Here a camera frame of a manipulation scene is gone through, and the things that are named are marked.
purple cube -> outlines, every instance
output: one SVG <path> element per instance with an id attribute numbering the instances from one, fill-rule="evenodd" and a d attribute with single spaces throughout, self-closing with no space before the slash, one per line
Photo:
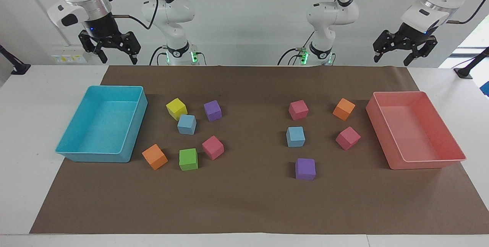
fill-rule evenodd
<path id="1" fill-rule="evenodd" d="M 299 158 L 295 162 L 295 179 L 313 180 L 316 177 L 314 159 Z"/>
<path id="2" fill-rule="evenodd" d="M 209 122 L 222 118 L 222 112 L 216 100 L 204 104 L 204 110 L 206 111 Z"/>

white table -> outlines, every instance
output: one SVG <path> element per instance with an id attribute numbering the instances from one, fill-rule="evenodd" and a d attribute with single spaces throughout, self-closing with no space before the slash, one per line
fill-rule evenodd
<path id="1" fill-rule="evenodd" d="M 0 246 L 489 246 L 489 235 L 28 235 L 63 161 L 54 153 L 90 85 L 107 66 L 32 66 L 0 88 Z M 489 100 L 450 69 L 410 68 L 467 156 L 467 174 L 489 207 Z"/>

teal plastic tray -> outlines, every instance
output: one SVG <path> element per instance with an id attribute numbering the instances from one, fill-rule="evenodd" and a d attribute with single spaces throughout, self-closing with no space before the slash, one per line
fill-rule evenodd
<path id="1" fill-rule="evenodd" d="M 75 162 L 129 162 L 147 105 L 141 86 L 89 87 L 56 153 Z"/>

pink bin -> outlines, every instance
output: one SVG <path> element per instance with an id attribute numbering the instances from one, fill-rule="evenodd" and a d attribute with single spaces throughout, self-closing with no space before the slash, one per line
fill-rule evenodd
<path id="1" fill-rule="evenodd" d="M 374 92 L 367 113 L 393 170 L 436 169 L 466 160 L 425 92 Z"/>

pink cube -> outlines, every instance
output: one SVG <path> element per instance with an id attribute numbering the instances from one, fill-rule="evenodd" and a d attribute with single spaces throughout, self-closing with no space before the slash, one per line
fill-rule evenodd
<path id="1" fill-rule="evenodd" d="M 309 108 L 307 108 L 304 100 L 301 99 L 300 101 L 290 103 L 288 112 L 292 116 L 292 120 L 300 120 L 307 117 Z"/>
<path id="2" fill-rule="evenodd" d="M 224 153 L 224 145 L 215 136 L 202 143 L 202 147 L 211 160 L 215 160 Z"/>
<path id="3" fill-rule="evenodd" d="M 358 135 L 358 133 L 351 127 L 342 131 L 336 139 L 337 143 L 346 151 L 354 146 L 359 140 L 360 135 Z"/>

